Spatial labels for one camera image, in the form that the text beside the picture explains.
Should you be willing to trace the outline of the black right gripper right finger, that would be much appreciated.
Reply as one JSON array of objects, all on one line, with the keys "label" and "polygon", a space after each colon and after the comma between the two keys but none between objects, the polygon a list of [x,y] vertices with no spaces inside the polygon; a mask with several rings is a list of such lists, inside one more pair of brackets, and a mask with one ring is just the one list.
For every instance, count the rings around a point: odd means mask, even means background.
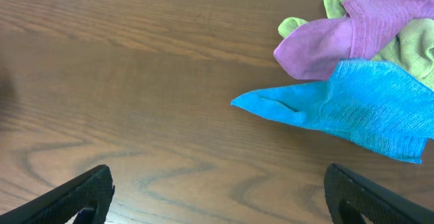
[{"label": "black right gripper right finger", "polygon": [[334,224],[433,223],[433,211],[417,205],[375,182],[341,166],[330,164],[323,185]]}]

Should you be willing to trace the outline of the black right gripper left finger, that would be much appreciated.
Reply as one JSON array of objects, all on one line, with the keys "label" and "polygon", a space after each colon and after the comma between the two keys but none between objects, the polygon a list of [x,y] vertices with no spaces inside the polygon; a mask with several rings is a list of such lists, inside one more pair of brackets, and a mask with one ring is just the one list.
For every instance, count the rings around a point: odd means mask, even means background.
[{"label": "black right gripper left finger", "polygon": [[1,215],[1,224],[104,224],[115,186],[103,164]]}]

